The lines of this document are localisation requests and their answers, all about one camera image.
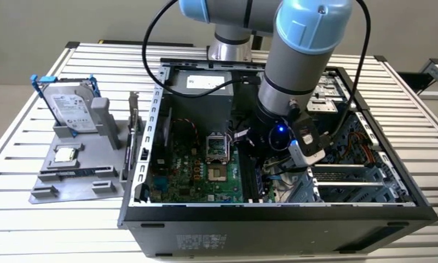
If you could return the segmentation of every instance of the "slotted aluminum surface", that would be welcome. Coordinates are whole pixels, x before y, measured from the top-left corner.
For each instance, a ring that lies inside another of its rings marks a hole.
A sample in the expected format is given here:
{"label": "slotted aluminum surface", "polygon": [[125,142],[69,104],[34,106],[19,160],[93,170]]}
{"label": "slotted aluminum surface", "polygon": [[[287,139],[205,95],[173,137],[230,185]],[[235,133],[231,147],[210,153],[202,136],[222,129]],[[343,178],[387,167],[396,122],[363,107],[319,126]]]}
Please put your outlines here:
{"label": "slotted aluminum surface", "polygon": [[[157,68],[161,57],[205,59],[205,54],[202,48],[149,47],[147,60],[151,68]],[[255,62],[265,62],[266,57],[267,52],[253,53]],[[356,63],[356,56],[334,55],[328,66],[344,67],[352,77]],[[90,73],[99,82],[102,95],[110,99],[115,119],[125,119],[129,114],[129,91],[139,92],[139,112],[146,119],[153,83],[142,68],[139,47],[81,44],[77,49],[63,50],[49,71],[49,75],[59,78],[83,78]],[[372,57],[364,62],[359,91],[438,213],[438,121],[388,64]],[[34,174],[53,137],[51,123],[50,113],[34,94],[0,140],[0,262],[149,261],[129,231],[117,229],[119,198],[27,203]],[[289,256],[221,259],[229,262],[314,260]],[[368,255],[346,255],[339,260],[438,262],[438,222]],[[218,261],[218,258],[199,261]],[[318,261],[332,262],[334,257],[319,257]]]}

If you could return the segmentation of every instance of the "gray 3d-printed holder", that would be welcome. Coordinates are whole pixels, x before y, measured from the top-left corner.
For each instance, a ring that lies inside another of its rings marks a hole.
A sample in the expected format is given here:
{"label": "gray 3d-printed holder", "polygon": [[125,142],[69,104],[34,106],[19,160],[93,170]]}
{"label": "gray 3d-printed holder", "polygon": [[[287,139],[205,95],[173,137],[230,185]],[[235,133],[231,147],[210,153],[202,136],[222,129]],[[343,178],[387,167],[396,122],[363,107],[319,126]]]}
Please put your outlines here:
{"label": "gray 3d-printed holder", "polygon": [[[119,175],[130,132],[129,122],[114,121],[109,114],[106,98],[94,98],[91,109],[101,119],[101,123],[95,125],[97,133],[73,136],[67,126],[53,127],[55,136],[30,191],[29,202],[33,204],[123,195],[125,180]],[[138,142],[141,142],[142,130],[141,127]],[[55,162],[59,148],[74,149],[71,160]]]}

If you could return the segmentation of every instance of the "floor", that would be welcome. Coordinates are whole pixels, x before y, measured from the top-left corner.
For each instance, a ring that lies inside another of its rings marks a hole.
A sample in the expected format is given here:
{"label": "floor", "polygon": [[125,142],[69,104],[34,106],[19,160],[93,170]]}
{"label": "floor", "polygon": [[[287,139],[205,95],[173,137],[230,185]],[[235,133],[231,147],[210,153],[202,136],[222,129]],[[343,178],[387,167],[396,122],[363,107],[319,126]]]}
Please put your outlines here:
{"label": "floor", "polygon": [[0,85],[0,137],[27,101],[30,85]]}

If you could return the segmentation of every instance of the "label sticker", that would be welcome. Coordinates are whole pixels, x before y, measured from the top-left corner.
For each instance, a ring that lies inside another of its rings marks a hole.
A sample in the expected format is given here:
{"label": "label sticker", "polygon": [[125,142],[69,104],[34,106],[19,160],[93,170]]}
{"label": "label sticker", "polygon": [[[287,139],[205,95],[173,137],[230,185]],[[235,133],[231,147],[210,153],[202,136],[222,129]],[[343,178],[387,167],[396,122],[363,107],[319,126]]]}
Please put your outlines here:
{"label": "label sticker", "polygon": [[225,82],[222,76],[198,76],[190,75],[186,78],[186,88],[187,89],[213,89]]}
{"label": "label sticker", "polygon": [[77,95],[53,94],[51,99],[69,128],[77,132],[95,130],[83,99]]}
{"label": "label sticker", "polygon": [[178,249],[222,249],[227,235],[177,235]]}

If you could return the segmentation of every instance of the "motherboard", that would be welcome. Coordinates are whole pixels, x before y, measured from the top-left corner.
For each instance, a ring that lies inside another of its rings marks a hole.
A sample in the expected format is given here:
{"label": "motherboard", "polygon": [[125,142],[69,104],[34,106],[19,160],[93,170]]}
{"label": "motherboard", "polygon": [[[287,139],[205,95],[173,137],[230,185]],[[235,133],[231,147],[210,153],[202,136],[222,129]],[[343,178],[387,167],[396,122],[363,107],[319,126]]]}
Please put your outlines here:
{"label": "motherboard", "polygon": [[[223,154],[218,139],[211,139],[209,153]],[[241,178],[238,151],[230,148],[226,164],[211,163],[206,158],[206,147],[191,148],[173,142],[170,171],[166,176],[153,177],[151,202],[162,203],[241,203]]]}

